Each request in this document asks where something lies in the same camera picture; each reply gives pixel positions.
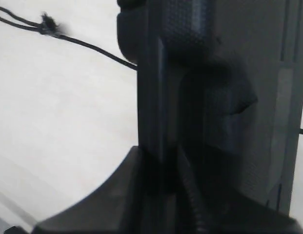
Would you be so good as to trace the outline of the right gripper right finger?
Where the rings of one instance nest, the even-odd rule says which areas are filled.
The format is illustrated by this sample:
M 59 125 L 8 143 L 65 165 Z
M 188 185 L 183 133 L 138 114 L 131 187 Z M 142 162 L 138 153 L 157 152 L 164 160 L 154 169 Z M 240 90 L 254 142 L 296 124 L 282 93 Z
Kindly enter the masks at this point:
M 291 217 L 238 192 L 234 157 L 214 148 L 178 149 L 177 229 L 180 234 L 301 234 Z

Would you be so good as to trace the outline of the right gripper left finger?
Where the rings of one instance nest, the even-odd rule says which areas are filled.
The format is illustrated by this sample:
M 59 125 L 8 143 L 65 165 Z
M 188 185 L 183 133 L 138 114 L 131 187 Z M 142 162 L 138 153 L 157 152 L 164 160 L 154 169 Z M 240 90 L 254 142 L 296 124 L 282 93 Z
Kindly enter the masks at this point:
M 138 146 L 94 192 L 37 224 L 34 234 L 172 234 L 174 197 L 162 165 Z

